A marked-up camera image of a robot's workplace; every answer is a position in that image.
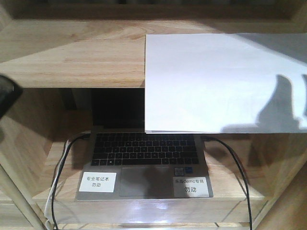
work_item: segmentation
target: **laptop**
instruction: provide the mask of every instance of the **laptop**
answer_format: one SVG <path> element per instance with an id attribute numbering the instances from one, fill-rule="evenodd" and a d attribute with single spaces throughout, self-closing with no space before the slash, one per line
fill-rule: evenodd
<path id="1" fill-rule="evenodd" d="M 144 133 L 144 89 L 92 89 L 92 112 L 76 200 L 213 197 L 199 135 Z"/>

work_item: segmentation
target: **white paper sheet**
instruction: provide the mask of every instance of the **white paper sheet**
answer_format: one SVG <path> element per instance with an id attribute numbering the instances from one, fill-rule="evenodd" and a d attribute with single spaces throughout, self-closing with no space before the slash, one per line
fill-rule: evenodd
<path id="1" fill-rule="evenodd" d="M 146 132 L 307 132 L 306 34 L 146 36 Z"/>

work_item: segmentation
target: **black object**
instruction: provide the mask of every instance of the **black object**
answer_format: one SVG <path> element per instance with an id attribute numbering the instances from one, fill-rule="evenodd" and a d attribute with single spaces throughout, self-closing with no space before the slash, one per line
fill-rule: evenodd
<path id="1" fill-rule="evenodd" d="M 144 89 L 92 89 L 91 98 L 94 126 L 144 128 Z"/>
<path id="2" fill-rule="evenodd" d="M 96 135 L 92 166 L 140 164 L 199 164 L 194 136 L 145 133 Z"/>
<path id="3" fill-rule="evenodd" d="M 0 118 L 22 94 L 22 88 L 11 79 L 0 75 Z"/>

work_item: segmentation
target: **touchpad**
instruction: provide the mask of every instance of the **touchpad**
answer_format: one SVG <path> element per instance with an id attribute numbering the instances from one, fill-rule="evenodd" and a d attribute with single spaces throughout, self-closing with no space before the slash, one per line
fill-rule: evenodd
<path id="1" fill-rule="evenodd" d="M 170 168 L 140 167 L 121 170 L 120 196 L 160 198 L 172 195 Z"/>

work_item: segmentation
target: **black cable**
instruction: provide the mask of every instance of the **black cable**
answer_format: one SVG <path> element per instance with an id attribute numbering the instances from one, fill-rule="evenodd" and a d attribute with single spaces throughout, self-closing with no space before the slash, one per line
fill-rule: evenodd
<path id="1" fill-rule="evenodd" d="M 64 158 L 63 158 L 63 161 L 62 161 L 61 165 L 58 166 L 58 167 L 59 167 L 59 173 L 58 173 L 57 177 L 55 178 L 54 189 L 53 189 L 53 191 L 52 191 L 52 196 L 51 196 L 51 215 L 52 215 L 52 220 L 53 220 L 54 227 L 55 227 L 56 230 L 59 230 L 59 228 L 58 228 L 58 224 L 57 224 L 57 221 L 56 221 L 55 215 L 54 215 L 54 199 L 55 199 L 55 194 L 56 194 L 56 190 L 57 190 L 57 186 L 58 186 L 58 182 L 59 182 L 59 177 L 60 177 L 60 175 L 61 175 L 61 173 L 62 173 L 62 170 L 63 170 L 63 168 L 64 168 L 65 160 L 66 160 L 66 158 L 67 158 L 67 156 L 68 156 L 68 153 L 69 153 L 69 151 L 70 151 L 72 145 L 74 144 L 74 142 L 76 142 L 76 141 L 79 140 L 79 139 L 88 139 L 89 136 L 90 136 L 90 134 L 84 134 L 84 135 L 82 135 L 82 136 L 79 136 L 79 137 L 75 138 L 75 139 L 74 139 L 73 141 L 71 141 L 71 143 L 68 145 L 66 152 L 65 152 L 65 150 L 63 150 L 63 154 L 65 154 L 65 156 L 64 156 Z"/>
<path id="2" fill-rule="evenodd" d="M 236 165 L 242 175 L 242 178 L 243 178 L 243 181 L 244 181 L 244 184 L 245 184 L 245 188 L 246 188 L 246 191 L 242 190 L 245 192 L 245 195 L 246 195 L 246 199 L 248 201 L 248 216 L 249 216 L 249 229 L 250 230 L 253 230 L 253 223 L 252 223 L 252 215 L 251 215 L 251 208 L 250 208 L 250 200 L 249 200 L 249 190 L 248 190 L 248 182 L 247 182 L 247 177 L 245 175 L 245 169 L 242 165 L 242 162 L 240 161 L 240 159 L 237 157 L 237 154 L 236 152 L 229 146 L 227 145 L 226 143 L 224 143 L 223 141 L 217 139 L 217 138 L 212 138 L 212 137 L 207 137 L 207 136 L 201 136 L 201 139 L 203 141 L 217 141 L 219 143 L 221 143 L 222 145 L 224 145 L 228 151 L 230 152 L 231 156 L 233 157 L 233 159 L 235 160 L 236 162 Z"/>

